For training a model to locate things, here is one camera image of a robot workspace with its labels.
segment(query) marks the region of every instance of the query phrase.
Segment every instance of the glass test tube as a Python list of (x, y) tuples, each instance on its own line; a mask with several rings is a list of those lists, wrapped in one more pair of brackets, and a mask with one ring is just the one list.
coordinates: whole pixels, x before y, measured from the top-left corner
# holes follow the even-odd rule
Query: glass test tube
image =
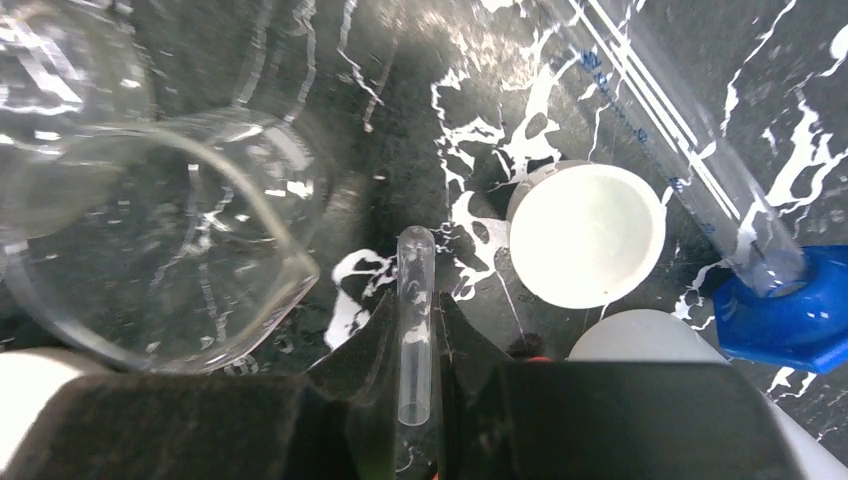
[(562, 21), (578, 81), (609, 102), (740, 280), (762, 297), (802, 285), (803, 252), (632, 3), (548, 4)]
[(413, 226), (398, 237), (400, 311), (400, 382), (398, 421), (422, 425), (430, 418), (432, 356), (430, 304), (436, 269), (436, 242), (424, 227)]

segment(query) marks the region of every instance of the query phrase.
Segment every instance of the blue plastic base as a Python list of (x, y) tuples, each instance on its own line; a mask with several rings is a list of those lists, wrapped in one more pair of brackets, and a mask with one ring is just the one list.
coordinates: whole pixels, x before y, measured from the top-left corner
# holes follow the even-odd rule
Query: blue plastic base
[(733, 277), (713, 295), (719, 345), (732, 357), (828, 373), (848, 360), (848, 245), (805, 247), (810, 281), (760, 298)]

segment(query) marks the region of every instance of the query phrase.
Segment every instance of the glass beaker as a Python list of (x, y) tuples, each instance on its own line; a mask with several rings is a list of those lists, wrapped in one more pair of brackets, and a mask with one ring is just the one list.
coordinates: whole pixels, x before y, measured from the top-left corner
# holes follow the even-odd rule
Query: glass beaker
[(23, 219), (69, 200), (66, 226), (33, 238), (19, 221), (3, 243), (9, 289), (63, 340), (130, 368), (207, 372), (317, 281), (295, 237), (325, 206), (328, 159), (281, 120), (224, 108), (49, 147), (18, 165), (4, 201)]
[[(105, 11), (69, 1), (0, 2), (0, 190), (14, 164), (81, 126), (148, 118), (145, 72), (131, 35)], [(63, 226), (53, 207), (33, 203), (19, 220), (31, 235), (49, 234)], [(0, 207), (0, 223), (7, 220)]]

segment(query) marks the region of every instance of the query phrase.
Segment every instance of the glass cylinder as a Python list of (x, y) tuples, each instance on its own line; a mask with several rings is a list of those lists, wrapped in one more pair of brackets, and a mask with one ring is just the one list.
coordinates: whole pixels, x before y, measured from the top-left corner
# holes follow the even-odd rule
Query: glass cylinder
[(579, 64), (739, 279), (762, 297), (807, 279), (795, 243), (745, 162), (627, 0), (548, 0)]
[[(43, 326), (115, 363), (214, 370), (317, 281), (298, 239), (325, 206), (327, 161), (236, 107), (81, 129), (10, 178), (6, 282)], [(55, 205), (63, 227), (34, 238), (30, 205)]]

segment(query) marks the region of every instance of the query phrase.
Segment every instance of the white cylinder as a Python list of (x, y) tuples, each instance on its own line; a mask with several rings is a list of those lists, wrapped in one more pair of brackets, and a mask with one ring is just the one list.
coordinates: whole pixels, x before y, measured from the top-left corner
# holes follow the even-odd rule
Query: white cylinder
[(87, 357), (59, 348), (0, 353), (0, 474), (60, 388), (83, 375), (109, 372)]
[(546, 165), (510, 198), (509, 248), (528, 290), (564, 308), (593, 308), (630, 293), (665, 241), (665, 210), (638, 175), (579, 160)]
[[(569, 360), (727, 363), (686, 323), (657, 310), (631, 310), (601, 320), (574, 345)], [(766, 399), (805, 478), (848, 479), (848, 468), (780, 407)]]

